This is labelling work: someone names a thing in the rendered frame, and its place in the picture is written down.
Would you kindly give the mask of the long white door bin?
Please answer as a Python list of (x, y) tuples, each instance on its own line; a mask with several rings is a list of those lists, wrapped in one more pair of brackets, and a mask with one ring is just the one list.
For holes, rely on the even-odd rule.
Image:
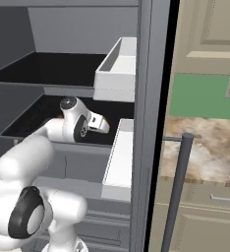
[(133, 168), (134, 120), (119, 122), (102, 180), (101, 197), (130, 202)]

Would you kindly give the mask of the short white door bin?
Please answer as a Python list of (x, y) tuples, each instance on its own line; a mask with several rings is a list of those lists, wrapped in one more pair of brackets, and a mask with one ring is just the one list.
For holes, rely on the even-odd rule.
[(94, 76), (95, 100), (135, 101), (137, 39), (120, 37)]

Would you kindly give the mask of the grey fridge door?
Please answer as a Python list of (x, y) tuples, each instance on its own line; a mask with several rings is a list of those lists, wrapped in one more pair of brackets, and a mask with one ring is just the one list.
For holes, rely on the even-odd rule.
[(129, 252), (147, 252), (180, 0), (139, 0)]

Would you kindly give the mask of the black fridge shelf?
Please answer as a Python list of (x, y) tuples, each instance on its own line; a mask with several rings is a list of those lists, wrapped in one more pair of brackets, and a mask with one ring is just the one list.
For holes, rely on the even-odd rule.
[[(59, 95), (40, 96), (26, 111), (17, 117), (1, 133), (2, 138), (19, 139), (27, 137), (49, 119), (62, 115)], [(80, 97), (80, 100), (91, 111), (103, 115), (110, 125), (108, 134), (87, 132), (82, 143), (85, 145), (111, 146), (113, 144), (118, 124), (121, 118), (134, 118), (134, 104), (132, 102), (117, 102), (93, 100), (91, 97)]]
[(105, 54), (34, 52), (0, 70), (0, 83), (93, 87)]

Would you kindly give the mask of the grey fridge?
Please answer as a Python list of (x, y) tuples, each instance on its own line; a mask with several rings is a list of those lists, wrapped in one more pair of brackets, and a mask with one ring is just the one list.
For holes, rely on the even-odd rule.
[[(137, 24), (138, 7), (133, 2), (0, 0), (0, 70), (34, 52), (106, 57), (120, 37), (137, 38)], [(0, 133), (42, 95), (95, 100), (93, 92), (94, 87), (0, 83)], [(0, 136), (0, 157), (23, 140)], [(129, 252), (131, 201), (102, 198), (102, 182), (48, 176), (49, 167), (37, 176), (33, 185), (75, 193), (86, 199), (86, 216), (75, 225), (75, 232), (88, 252)], [(49, 232), (43, 231), (19, 249), (0, 252), (41, 252), (48, 242)]]

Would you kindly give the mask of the beige drawer front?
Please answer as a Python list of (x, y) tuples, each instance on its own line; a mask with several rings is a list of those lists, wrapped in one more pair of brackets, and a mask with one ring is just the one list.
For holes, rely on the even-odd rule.
[[(163, 211), (166, 213), (168, 211), (172, 187), (172, 178), (161, 177), (158, 180), (154, 203), (156, 212)], [(210, 181), (185, 182), (180, 206), (187, 209), (230, 212), (230, 202), (211, 200), (209, 198), (210, 194), (230, 198), (230, 186), (229, 184)]]

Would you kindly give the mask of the grey fridge drawer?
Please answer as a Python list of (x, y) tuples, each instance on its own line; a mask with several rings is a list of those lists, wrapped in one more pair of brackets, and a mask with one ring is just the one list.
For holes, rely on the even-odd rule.
[(46, 175), (101, 183), (110, 147), (54, 144), (54, 160)]

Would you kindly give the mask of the beige base cupboard door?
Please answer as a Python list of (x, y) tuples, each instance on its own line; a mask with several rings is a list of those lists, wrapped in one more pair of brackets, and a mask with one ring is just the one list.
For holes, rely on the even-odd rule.
[(230, 252), (230, 209), (180, 206), (168, 252)]

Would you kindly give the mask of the beige wall cupboard door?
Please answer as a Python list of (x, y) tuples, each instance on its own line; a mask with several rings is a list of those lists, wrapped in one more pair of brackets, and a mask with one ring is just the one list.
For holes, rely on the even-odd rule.
[(230, 0), (180, 0), (175, 71), (230, 75)]

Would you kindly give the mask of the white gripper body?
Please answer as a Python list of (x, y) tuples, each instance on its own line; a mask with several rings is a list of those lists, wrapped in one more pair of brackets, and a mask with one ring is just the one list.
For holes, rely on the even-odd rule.
[(96, 122), (96, 129), (99, 133), (107, 134), (110, 126), (104, 117), (98, 117)]

